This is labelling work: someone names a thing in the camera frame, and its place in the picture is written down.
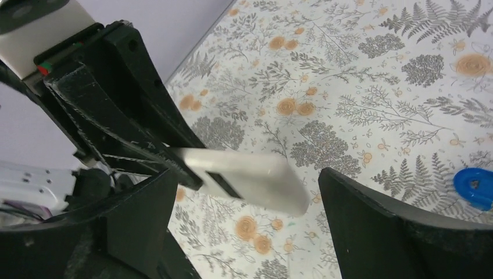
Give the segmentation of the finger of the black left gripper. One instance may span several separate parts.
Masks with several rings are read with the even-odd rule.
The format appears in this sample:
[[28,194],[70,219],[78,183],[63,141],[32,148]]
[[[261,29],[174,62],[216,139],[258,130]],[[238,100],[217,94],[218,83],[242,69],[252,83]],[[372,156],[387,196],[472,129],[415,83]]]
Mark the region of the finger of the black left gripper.
[[106,26],[103,44],[115,79],[123,83],[119,106],[151,136],[176,148],[204,148],[154,67],[140,32],[122,21]]

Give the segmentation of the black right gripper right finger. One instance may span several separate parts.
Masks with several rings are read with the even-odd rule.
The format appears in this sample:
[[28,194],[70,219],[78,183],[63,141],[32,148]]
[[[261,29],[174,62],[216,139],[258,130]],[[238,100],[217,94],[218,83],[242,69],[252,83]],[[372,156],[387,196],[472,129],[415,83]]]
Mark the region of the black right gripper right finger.
[[318,183],[343,278],[492,277],[492,225],[414,207],[331,168]]

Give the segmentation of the white red remote control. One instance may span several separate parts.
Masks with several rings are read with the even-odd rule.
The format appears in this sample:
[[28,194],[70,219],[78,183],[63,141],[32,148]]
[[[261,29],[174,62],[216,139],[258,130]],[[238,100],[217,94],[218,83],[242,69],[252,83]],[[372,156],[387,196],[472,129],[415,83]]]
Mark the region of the white red remote control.
[[308,210],[308,190],[281,155],[201,148],[174,148],[173,152],[202,179],[201,194],[238,199],[292,216]]

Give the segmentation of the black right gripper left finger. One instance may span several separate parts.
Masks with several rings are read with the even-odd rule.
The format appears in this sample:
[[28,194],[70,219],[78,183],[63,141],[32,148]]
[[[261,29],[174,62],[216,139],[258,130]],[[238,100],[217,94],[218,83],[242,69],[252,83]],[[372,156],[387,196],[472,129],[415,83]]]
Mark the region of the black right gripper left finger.
[[2,278],[198,278],[168,229],[178,186],[163,171],[36,225],[1,230]]

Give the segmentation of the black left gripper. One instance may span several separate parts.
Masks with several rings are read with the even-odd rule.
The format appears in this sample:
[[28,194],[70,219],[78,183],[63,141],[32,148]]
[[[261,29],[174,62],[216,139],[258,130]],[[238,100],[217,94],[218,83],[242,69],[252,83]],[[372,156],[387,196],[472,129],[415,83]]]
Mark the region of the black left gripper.
[[42,82],[52,69],[44,65],[46,60],[101,29],[101,23],[1,26],[1,82],[38,105],[76,147],[74,156],[81,162],[103,160],[113,170],[139,176],[168,170],[179,184],[200,189],[203,180],[164,144],[167,136],[174,142],[186,135],[165,121],[152,130],[151,106],[143,96],[124,96],[117,84],[96,78],[78,63],[52,72]]

